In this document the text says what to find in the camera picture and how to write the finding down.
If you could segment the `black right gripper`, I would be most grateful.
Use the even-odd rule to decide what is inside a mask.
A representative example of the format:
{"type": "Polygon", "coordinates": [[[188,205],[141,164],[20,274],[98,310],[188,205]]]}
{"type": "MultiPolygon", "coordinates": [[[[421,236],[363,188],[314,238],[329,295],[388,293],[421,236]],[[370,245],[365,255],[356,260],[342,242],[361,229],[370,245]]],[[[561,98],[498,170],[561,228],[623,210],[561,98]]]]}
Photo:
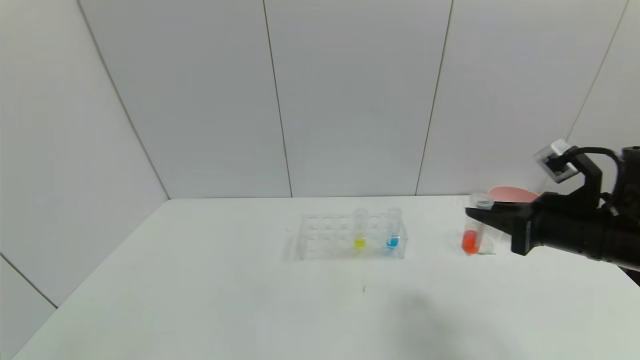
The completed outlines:
{"type": "Polygon", "coordinates": [[[547,247],[591,260],[610,261],[610,218],[599,208],[599,201],[599,194],[542,193],[532,202],[466,207],[465,214],[511,235],[511,250],[518,255],[547,247]]]}

